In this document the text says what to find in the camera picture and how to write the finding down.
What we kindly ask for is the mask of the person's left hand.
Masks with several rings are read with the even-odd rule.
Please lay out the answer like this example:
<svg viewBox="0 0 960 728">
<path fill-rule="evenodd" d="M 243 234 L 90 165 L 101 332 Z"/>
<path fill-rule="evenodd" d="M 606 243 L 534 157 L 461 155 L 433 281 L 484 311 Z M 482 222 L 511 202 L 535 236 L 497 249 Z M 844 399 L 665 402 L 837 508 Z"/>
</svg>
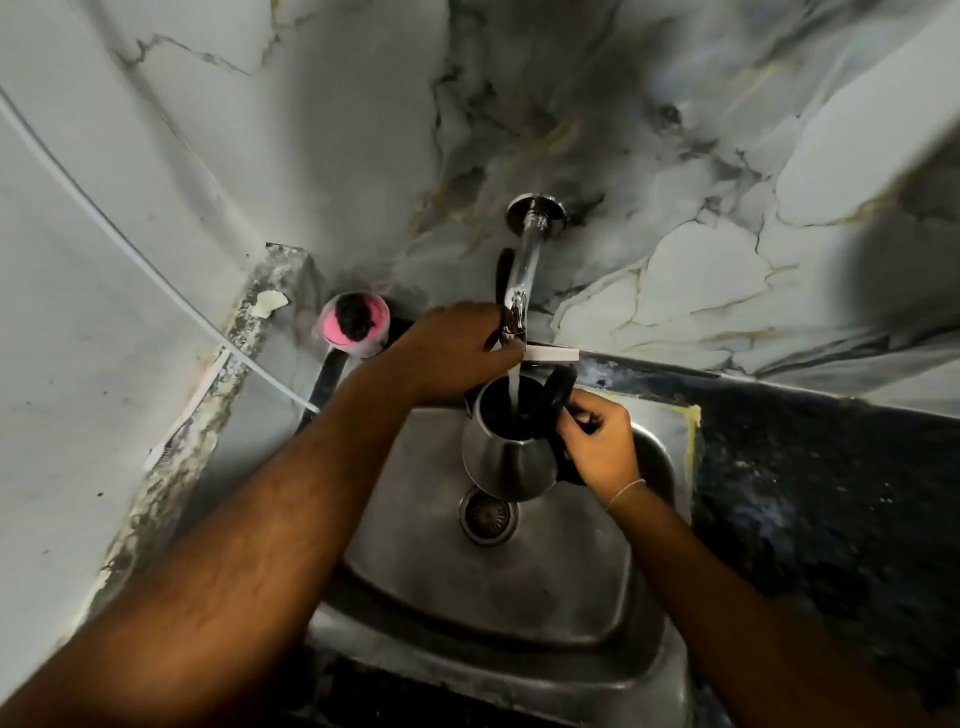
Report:
<svg viewBox="0 0 960 728">
<path fill-rule="evenodd" d="M 427 311 L 387 351 L 387 367 L 415 406 L 441 403 L 499 377 L 480 377 L 481 353 L 498 348 L 501 307 L 461 301 Z"/>
</svg>

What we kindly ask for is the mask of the person's right hand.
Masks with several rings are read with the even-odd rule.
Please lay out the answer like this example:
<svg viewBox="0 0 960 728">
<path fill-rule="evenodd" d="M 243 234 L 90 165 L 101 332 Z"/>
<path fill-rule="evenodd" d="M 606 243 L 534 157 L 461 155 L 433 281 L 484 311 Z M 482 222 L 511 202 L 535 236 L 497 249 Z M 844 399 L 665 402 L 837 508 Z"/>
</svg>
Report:
<svg viewBox="0 0 960 728">
<path fill-rule="evenodd" d="M 629 489 L 645 484 L 635 449 L 629 412 L 605 396 L 574 388 L 568 404 L 578 410 L 582 421 L 565 407 L 558 415 L 556 430 L 585 485 L 606 509 Z"/>
</svg>

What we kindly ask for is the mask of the stainless steel kettle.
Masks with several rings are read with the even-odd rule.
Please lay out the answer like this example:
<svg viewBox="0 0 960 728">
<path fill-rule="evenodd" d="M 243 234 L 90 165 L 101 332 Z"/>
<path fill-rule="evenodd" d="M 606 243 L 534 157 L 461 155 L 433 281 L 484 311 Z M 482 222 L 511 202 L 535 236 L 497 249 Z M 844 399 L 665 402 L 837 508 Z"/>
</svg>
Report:
<svg viewBox="0 0 960 728">
<path fill-rule="evenodd" d="M 559 482 L 585 486 L 557 430 L 564 410 L 579 411 L 570 403 L 576 383 L 576 369 L 558 365 L 545 381 L 521 374 L 516 399 L 509 375 L 471 395 L 462 464 L 477 488 L 501 501 L 526 503 Z"/>
</svg>

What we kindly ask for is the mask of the chrome wall tap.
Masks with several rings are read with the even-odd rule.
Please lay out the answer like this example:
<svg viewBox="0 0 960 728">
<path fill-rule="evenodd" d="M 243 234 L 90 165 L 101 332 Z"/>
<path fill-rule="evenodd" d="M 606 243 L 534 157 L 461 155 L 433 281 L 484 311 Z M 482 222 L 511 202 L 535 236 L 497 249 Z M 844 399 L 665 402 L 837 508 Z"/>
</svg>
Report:
<svg viewBox="0 0 960 728">
<path fill-rule="evenodd" d="M 501 307 L 498 333 L 501 346 L 516 339 L 527 341 L 528 312 L 542 249 L 564 233 L 569 216 L 556 198 L 525 193 L 508 204 L 505 221 L 518 241 L 514 247 L 501 251 L 495 269 L 495 299 Z"/>
</svg>

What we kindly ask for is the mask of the person's left forearm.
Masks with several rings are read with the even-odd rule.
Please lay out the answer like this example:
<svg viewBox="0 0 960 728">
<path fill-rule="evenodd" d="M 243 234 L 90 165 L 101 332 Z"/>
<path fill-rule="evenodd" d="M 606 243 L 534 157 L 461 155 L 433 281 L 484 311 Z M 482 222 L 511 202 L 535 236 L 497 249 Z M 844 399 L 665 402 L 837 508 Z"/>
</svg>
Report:
<svg viewBox="0 0 960 728">
<path fill-rule="evenodd" d="M 185 728 L 303 635 L 418 386 L 373 362 L 0 707 L 0 728 Z"/>
</svg>

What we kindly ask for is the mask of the person's right forearm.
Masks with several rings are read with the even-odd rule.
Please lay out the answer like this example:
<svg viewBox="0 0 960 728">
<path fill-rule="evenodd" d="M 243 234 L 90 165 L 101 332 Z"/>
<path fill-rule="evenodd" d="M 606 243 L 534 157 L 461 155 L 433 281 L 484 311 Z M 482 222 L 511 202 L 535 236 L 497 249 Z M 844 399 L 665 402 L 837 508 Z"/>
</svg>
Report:
<svg viewBox="0 0 960 728">
<path fill-rule="evenodd" d="M 743 580 L 645 484 L 607 509 L 736 728 L 941 728 Z"/>
</svg>

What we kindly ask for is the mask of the metal sink drain strainer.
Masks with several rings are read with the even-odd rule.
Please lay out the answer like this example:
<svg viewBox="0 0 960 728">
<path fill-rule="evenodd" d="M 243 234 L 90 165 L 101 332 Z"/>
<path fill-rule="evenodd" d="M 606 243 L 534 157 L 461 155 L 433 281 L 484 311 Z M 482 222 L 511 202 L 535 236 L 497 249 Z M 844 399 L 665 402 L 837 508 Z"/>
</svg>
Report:
<svg viewBox="0 0 960 728">
<path fill-rule="evenodd" d="M 495 498 L 473 487 L 459 506 L 459 523 L 464 536 L 478 547 L 496 547 L 509 541 L 521 522 L 516 503 Z"/>
</svg>

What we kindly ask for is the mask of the black scrubber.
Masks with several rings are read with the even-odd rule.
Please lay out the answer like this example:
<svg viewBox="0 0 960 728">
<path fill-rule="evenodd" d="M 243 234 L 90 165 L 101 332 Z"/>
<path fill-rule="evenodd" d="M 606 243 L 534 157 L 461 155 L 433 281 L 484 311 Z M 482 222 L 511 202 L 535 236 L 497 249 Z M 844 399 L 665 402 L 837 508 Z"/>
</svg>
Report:
<svg viewBox="0 0 960 728">
<path fill-rule="evenodd" d="M 376 307 L 364 293 L 347 293 L 337 298 L 335 319 L 342 338 L 348 343 L 364 341 L 378 326 Z"/>
</svg>

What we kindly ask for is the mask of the pink plastic cup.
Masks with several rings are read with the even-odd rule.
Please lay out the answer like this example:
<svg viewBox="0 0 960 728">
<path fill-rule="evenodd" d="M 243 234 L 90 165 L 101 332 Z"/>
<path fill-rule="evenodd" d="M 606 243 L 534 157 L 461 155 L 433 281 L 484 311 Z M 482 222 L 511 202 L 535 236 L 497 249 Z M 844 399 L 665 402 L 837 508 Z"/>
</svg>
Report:
<svg viewBox="0 0 960 728">
<path fill-rule="evenodd" d="M 337 299 L 348 293 L 364 293 L 368 302 L 375 307 L 374 316 L 378 326 L 373 329 L 366 339 L 358 343 L 349 343 L 342 337 L 335 319 L 334 308 Z M 355 291 L 338 294 L 328 301 L 318 315 L 317 321 L 313 326 L 314 337 L 323 341 L 332 349 L 340 350 L 354 358 L 372 358 L 381 353 L 387 346 L 391 325 L 391 312 L 387 302 L 378 295 L 366 292 Z"/>
</svg>

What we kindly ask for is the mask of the stainless steel sink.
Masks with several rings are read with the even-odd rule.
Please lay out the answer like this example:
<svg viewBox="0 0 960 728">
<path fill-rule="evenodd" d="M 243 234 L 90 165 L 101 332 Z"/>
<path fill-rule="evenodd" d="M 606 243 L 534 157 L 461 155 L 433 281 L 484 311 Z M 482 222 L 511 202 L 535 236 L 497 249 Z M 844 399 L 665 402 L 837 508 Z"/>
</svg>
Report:
<svg viewBox="0 0 960 728">
<path fill-rule="evenodd" d="M 688 650 L 592 492 L 517 504 L 479 546 L 459 506 L 463 405 L 414 409 L 308 627 L 317 649 L 549 720 L 690 728 Z"/>
</svg>

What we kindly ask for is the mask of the white toothbrush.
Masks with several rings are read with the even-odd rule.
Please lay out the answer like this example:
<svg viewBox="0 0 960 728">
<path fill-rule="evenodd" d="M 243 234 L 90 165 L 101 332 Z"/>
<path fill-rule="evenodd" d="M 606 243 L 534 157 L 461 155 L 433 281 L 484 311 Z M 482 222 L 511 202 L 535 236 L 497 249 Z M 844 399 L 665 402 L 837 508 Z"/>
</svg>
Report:
<svg viewBox="0 0 960 728">
<path fill-rule="evenodd" d="M 206 369 L 196 389 L 187 401 L 186 406 L 168 428 L 162 441 L 150 450 L 143 467 L 145 472 L 150 472 L 157 465 L 170 459 L 174 439 L 192 419 L 197 408 L 219 378 L 231 356 L 232 354 L 228 349 L 222 348 L 215 361 Z"/>
</svg>

